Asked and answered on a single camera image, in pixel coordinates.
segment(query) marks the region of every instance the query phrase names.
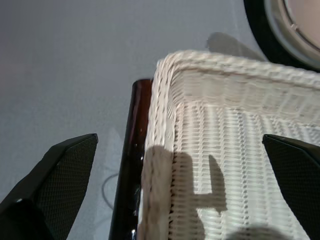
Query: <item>white wicker basket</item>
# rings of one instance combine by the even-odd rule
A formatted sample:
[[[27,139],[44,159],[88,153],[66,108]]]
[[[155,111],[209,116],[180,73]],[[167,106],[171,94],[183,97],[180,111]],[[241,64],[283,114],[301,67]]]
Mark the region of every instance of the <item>white wicker basket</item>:
[[[320,145],[320,75],[181,51],[158,63],[142,171],[140,240],[308,239],[262,144]]]

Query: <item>cable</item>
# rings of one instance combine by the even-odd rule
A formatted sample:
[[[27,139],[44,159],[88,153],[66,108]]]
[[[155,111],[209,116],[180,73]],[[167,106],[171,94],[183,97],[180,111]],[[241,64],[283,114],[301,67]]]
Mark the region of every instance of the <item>cable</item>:
[[[102,187],[101,187],[101,190],[102,190],[102,197],[103,197],[103,200],[105,201],[106,205],[111,209],[113,210],[114,209],[114,206],[109,202],[107,196],[106,196],[106,193],[105,193],[105,186],[106,184],[108,183],[108,181],[110,181],[111,179],[117,177],[119,175],[119,173],[115,173],[111,176],[108,176],[106,178],[106,180],[104,180],[103,184],[102,184]]]

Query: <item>gray surface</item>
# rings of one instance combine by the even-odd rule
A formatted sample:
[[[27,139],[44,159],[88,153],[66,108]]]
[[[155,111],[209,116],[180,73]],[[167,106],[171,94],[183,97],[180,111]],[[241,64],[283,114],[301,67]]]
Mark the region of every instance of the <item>gray surface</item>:
[[[108,239],[101,188],[119,170],[132,83],[170,52],[206,50],[214,33],[259,51],[241,0],[0,0],[0,200],[50,146],[98,133],[68,238]],[[221,41],[211,50],[227,51]]]

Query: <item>round metal object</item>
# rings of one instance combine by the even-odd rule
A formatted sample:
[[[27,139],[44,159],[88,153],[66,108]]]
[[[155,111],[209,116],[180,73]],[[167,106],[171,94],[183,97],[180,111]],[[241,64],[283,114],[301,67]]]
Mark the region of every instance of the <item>round metal object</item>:
[[[270,28],[283,48],[302,63],[320,70],[320,1],[264,0],[264,8]]]

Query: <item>black mesh object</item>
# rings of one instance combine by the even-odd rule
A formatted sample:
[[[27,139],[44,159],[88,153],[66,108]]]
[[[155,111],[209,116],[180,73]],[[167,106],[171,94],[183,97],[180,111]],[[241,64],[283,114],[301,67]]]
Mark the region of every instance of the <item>black mesh object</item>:
[[[88,138],[69,148],[35,197],[55,240],[65,240],[87,191],[97,140]]]
[[[319,239],[320,147],[270,134],[263,144],[283,198],[310,239]]]
[[[52,146],[1,202],[0,239],[65,240],[87,191],[97,143],[96,134],[87,134]]]

